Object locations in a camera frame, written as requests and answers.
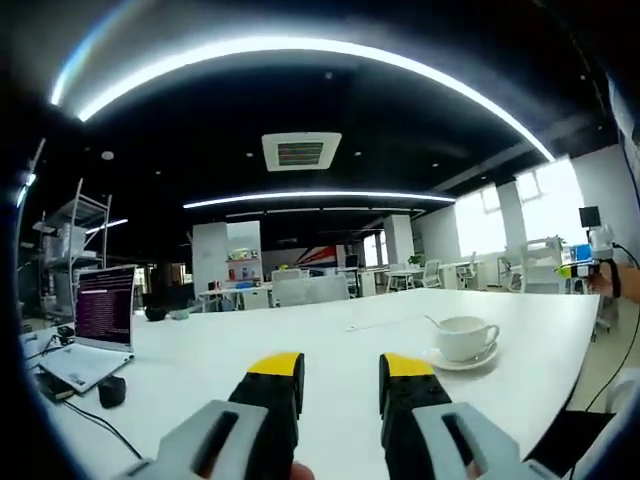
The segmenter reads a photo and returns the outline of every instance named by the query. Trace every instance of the person's hand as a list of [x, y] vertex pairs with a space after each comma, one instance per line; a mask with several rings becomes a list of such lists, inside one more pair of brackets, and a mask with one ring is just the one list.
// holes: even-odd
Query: person's hand
[[291, 465], [291, 475], [289, 480], [314, 480], [313, 472], [309, 467], [305, 467], [301, 463]]
[[591, 275], [587, 279], [589, 286], [601, 295], [612, 296], [613, 285], [611, 284], [611, 267], [608, 263], [600, 264], [600, 272]]

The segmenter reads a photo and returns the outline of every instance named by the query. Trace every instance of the computer mouse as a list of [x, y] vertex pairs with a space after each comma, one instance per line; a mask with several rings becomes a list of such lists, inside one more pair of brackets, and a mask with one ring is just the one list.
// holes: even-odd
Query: computer mouse
[[100, 405], [104, 408], [113, 408], [124, 402], [127, 392], [127, 383], [124, 378], [111, 375], [98, 385]]

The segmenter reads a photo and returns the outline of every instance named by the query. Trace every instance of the cable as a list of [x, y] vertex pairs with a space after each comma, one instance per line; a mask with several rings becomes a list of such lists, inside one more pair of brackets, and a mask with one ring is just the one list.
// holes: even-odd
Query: cable
[[[631, 258], [631, 260], [633, 260], [633, 263], [636, 264], [636, 268], [640, 268], [640, 265], [638, 264], [638, 260], [636, 260], [636, 258], [633, 255], [631, 255], [631, 252], [629, 252], [629, 250], [627, 250], [622, 245], [619, 245], [617, 243], [614, 243], [613, 247], [623, 250], [627, 255], [629, 255], [629, 258]], [[636, 329], [633, 332], [633, 338], [631, 338], [631, 343], [629, 344], [629, 348], [627, 349], [627, 353], [625, 353], [625, 355], [624, 355], [624, 357], [622, 359], [622, 362], [620, 362], [620, 365], [618, 366], [616, 371], [613, 372], [613, 375], [611, 375], [611, 378], [609, 378], [609, 380], [607, 380], [607, 383], [605, 383], [602, 386], [602, 388], [600, 390], [598, 390], [598, 393], [596, 393], [595, 397], [593, 397], [593, 399], [589, 402], [589, 405], [587, 405], [587, 408], [584, 409], [585, 412], [589, 411], [589, 409], [593, 406], [593, 404], [596, 402], [598, 397], [600, 397], [600, 395], [602, 395], [602, 392], [604, 392], [606, 390], [606, 388], [611, 384], [611, 382], [613, 382], [613, 379], [616, 378], [618, 373], [620, 373], [620, 370], [622, 370], [622, 367], [624, 366], [625, 362], [627, 361], [627, 358], [629, 358], [629, 354], [631, 353], [631, 349], [633, 348], [633, 344], [636, 342], [636, 337], [638, 336], [638, 327], [640, 327], [640, 310], [638, 311], [638, 318], [636, 319]], [[576, 465], [577, 465], [577, 462], [571, 468], [571, 473], [569, 475], [569, 480], [573, 480], [573, 473], [576, 470]]]
[[622, 245], [620, 245], [619, 243], [613, 243], [613, 248], [619, 248], [620, 250], [622, 250], [624, 253], [626, 253], [629, 258], [631, 260], [633, 260], [633, 263], [636, 264], [636, 268], [640, 268], [640, 265], [638, 264], [638, 260], [636, 260], [636, 257], [634, 257], [633, 255], [631, 255], [631, 252], [629, 250], [627, 250], [626, 248], [624, 248]]
[[49, 339], [49, 341], [47, 342], [47, 344], [44, 346], [44, 349], [42, 349], [41, 352], [38, 352], [35, 355], [31, 355], [30, 357], [27, 357], [25, 359], [25, 361], [28, 362], [29, 360], [33, 360], [34, 358], [39, 357], [39, 356], [43, 356], [44, 357], [47, 353], [55, 352], [56, 350], [60, 350], [61, 348], [64, 348], [64, 347], [66, 347], [68, 345], [71, 345], [73, 343], [73, 340], [70, 340], [66, 345], [57, 345], [55, 347], [49, 348], [49, 345], [51, 344], [51, 342], [53, 341], [54, 338], [58, 338], [58, 339], [60, 339], [60, 341], [62, 341], [62, 337], [60, 335], [52, 335], [51, 338]]
[[126, 438], [124, 438], [124, 436], [116, 429], [116, 427], [111, 425], [104, 418], [99, 417], [98, 415], [94, 415], [93, 413], [89, 413], [86, 410], [81, 409], [80, 407], [74, 405], [73, 403], [71, 403], [71, 402], [69, 402], [67, 400], [63, 400], [62, 403], [64, 403], [64, 405], [66, 407], [68, 407], [69, 409], [73, 410], [74, 412], [76, 412], [81, 417], [84, 417], [86, 420], [89, 420], [89, 421], [91, 421], [91, 422], [93, 422], [93, 423], [105, 428], [109, 432], [111, 432], [116, 438], [118, 438], [122, 443], [125, 444], [125, 446], [131, 451], [131, 453], [133, 453], [133, 455], [138, 460], [142, 460], [143, 457], [142, 457], [142, 455], [140, 455], [140, 452], [138, 452], [135, 449], [135, 447], [133, 445], [131, 445]]

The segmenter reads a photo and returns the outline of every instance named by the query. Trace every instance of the white table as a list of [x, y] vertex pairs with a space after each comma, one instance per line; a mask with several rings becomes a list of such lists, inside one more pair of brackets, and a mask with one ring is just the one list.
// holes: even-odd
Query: white table
[[389, 270], [385, 272], [387, 274], [387, 293], [389, 293], [391, 289], [392, 280], [396, 280], [396, 284], [398, 279], [404, 278], [405, 289], [409, 289], [409, 285], [413, 285], [413, 276], [421, 274], [423, 271], [417, 268], [407, 268], [403, 270]]
[[[318, 479], [388, 479], [380, 446], [378, 359], [422, 356], [436, 320], [478, 315], [501, 328], [495, 363], [438, 372], [454, 401], [478, 408], [526, 456], [567, 401], [589, 345], [599, 297], [415, 289], [300, 307], [134, 320], [135, 360], [123, 406], [104, 410], [94, 389], [73, 403], [98, 414], [144, 456], [211, 399], [226, 399], [246, 369], [279, 351], [305, 353], [296, 460]], [[46, 403], [91, 476], [109, 478], [134, 458], [119, 440], [64, 406]]]
[[240, 293], [259, 292], [259, 291], [271, 291], [273, 290], [272, 283], [263, 283], [257, 287], [247, 288], [220, 288], [218, 290], [207, 290], [198, 294], [198, 299], [202, 300], [202, 313], [205, 312], [205, 299], [209, 297], [215, 297], [216, 295], [235, 295]]

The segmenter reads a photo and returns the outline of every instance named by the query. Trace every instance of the laptop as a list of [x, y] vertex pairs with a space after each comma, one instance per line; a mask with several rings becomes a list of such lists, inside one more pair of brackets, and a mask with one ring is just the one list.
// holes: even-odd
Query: laptop
[[133, 359], [135, 265], [78, 272], [75, 343], [42, 357], [40, 367], [84, 393]]

